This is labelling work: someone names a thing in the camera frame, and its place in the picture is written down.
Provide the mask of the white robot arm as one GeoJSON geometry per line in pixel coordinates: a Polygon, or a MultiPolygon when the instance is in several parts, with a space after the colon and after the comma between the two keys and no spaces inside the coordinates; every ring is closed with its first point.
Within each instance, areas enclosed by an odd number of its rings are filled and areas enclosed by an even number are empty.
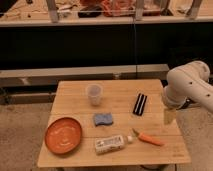
{"type": "Polygon", "coordinates": [[[191,99],[213,114],[213,85],[208,80],[209,66],[203,61],[192,61],[171,69],[166,76],[168,85],[163,88],[162,102],[164,124],[168,125],[176,118],[187,99],[191,99]]]}

